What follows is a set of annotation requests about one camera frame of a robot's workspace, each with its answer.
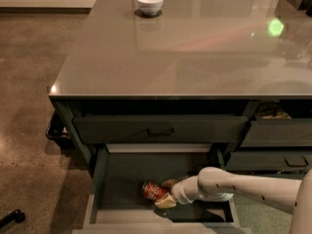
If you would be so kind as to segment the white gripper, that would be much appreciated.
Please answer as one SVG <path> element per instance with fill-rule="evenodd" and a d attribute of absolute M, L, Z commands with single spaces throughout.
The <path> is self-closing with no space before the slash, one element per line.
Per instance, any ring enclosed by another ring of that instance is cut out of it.
<path fill-rule="evenodd" d="M 154 202 L 154 205 L 158 209 L 173 208 L 176 206 L 176 202 L 182 205 L 191 204 L 198 199 L 199 189 L 197 176 L 170 178 L 164 181 L 161 186 L 171 189 L 172 194 L 168 192 L 161 199 Z"/>

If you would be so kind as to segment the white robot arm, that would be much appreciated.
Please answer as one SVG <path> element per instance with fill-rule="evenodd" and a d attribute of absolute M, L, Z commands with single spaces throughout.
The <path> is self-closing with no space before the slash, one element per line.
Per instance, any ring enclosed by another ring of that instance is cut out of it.
<path fill-rule="evenodd" d="M 233 194 L 280 211 L 292 214 L 289 234 L 312 232 L 312 171 L 303 179 L 267 176 L 235 175 L 219 168 L 207 167 L 197 175 L 172 185 L 162 198 L 155 202 L 159 209 L 204 202 L 228 201 Z"/>

